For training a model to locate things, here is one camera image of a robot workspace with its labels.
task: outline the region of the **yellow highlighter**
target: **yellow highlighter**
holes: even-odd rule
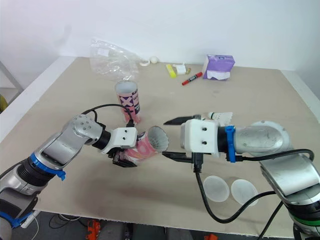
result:
[[[168,73],[170,74],[170,77],[172,77],[173,79],[177,77],[174,69],[172,68],[171,64],[167,64],[165,65],[166,69],[168,70]]]

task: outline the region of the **white ball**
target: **white ball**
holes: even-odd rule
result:
[[[159,59],[156,56],[150,57],[150,62],[153,64],[156,64],[159,61]]]

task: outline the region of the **pink cup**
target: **pink cup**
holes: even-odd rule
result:
[[[135,163],[167,150],[168,146],[169,140],[165,131],[161,127],[153,126],[138,136],[135,148],[126,149],[123,157]]]
[[[130,110],[134,123],[139,123],[141,119],[137,84],[124,80],[118,82],[114,88],[120,104]],[[121,111],[124,115],[124,121],[127,123],[130,117],[124,108]]]

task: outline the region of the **blue ring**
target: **blue ring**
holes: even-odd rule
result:
[[[57,175],[59,178],[61,178],[61,180],[65,180],[66,179],[66,172],[63,171],[63,170],[54,170],[54,169],[51,169],[47,166],[45,166],[44,164],[42,164],[36,157],[35,153],[33,152],[30,156],[32,162],[38,167],[40,168],[41,170],[47,172],[47,173],[50,173],[50,174],[55,174]]]
[[[235,133],[235,126],[226,126],[224,128],[226,132],[226,141],[228,143],[228,157],[230,163],[236,162],[236,150],[234,145],[234,133]]]
[[[8,215],[7,213],[3,212],[3,211],[0,211],[0,217],[1,218],[4,218],[5,220],[7,220],[10,224],[11,224],[11,227],[14,229],[14,228],[17,228],[21,225],[21,222],[23,220],[25,220],[27,217],[29,217],[29,215],[31,214],[32,212],[29,212],[28,214],[24,215],[23,217],[20,217],[20,218],[12,218],[10,215]]]

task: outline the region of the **paper cup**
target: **paper cup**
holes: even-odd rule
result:
[[[217,203],[227,200],[230,194],[228,184],[218,176],[208,176],[203,182],[203,188],[205,195]]]
[[[168,149],[169,140],[165,131],[158,126],[149,128],[138,136],[135,148],[126,149],[123,154],[131,162],[150,158]]]
[[[234,200],[239,204],[245,204],[249,199],[258,194],[256,187],[249,181],[244,179],[235,180],[231,185],[231,194]],[[258,200],[255,200],[249,206],[256,205]]]
[[[114,89],[120,104],[130,110],[134,123],[139,123],[140,105],[137,84],[128,80],[120,81],[115,85]],[[121,111],[124,115],[124,121],[127,123],[130,117],[124,108]]]

